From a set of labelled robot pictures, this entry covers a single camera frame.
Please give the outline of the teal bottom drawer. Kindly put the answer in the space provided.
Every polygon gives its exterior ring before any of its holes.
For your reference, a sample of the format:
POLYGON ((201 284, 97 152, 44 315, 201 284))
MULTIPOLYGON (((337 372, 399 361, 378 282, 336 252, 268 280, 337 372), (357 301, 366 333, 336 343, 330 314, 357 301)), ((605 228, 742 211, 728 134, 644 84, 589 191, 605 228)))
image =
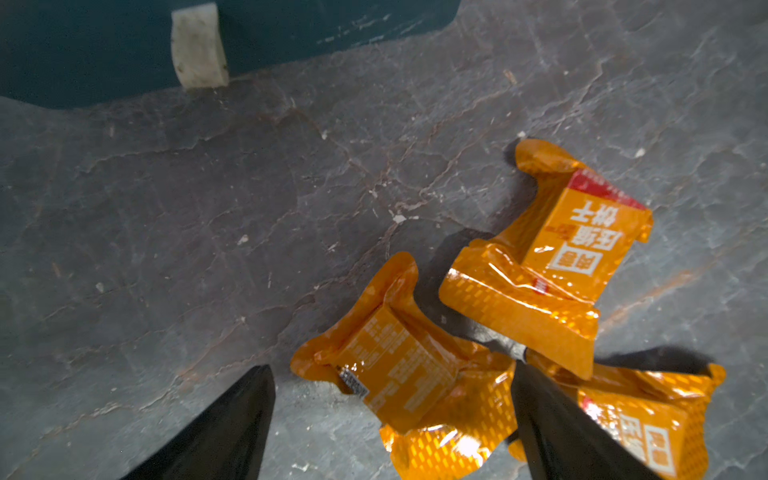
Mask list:
POLYGON ((455 1, 5 1, 1 94, 69 109, 439 30, 455 1))

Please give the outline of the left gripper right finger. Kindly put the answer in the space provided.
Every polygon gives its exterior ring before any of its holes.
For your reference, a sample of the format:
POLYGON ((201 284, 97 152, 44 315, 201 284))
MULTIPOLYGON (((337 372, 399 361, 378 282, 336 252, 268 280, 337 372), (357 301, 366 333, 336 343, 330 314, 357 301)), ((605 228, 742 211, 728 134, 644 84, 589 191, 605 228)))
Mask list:
POLYGON ((516 365, 511 398, 533 479, 658 477, 535 368, 516 365))

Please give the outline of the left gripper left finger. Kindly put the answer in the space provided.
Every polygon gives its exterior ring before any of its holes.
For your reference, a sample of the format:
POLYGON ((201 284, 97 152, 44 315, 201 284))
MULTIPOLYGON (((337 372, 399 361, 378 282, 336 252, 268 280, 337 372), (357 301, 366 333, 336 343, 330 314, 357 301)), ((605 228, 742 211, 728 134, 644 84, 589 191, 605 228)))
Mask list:
POLYGON ((276 387, 268 365, 251 368, 127 479, 256 479, 276 387))

